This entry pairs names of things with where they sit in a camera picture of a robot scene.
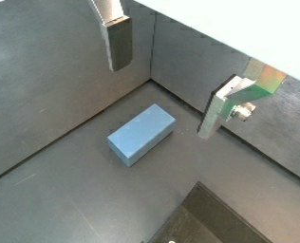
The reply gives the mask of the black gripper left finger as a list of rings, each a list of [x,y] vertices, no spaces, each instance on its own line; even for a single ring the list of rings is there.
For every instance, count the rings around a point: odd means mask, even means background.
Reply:
[[[133,19],[120,0],[89,0],[100,21],[106,43],[110,70],[121,70],[133,61]]]

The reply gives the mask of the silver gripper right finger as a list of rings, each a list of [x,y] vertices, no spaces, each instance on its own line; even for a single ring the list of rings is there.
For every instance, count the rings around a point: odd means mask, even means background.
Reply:
[[[243,75],[233,75],[213,91],[199,136],[208,140],[232,118],[245,122],[257,108],[252,101],[273,95],[287,76],[284,71],[251,58]]]

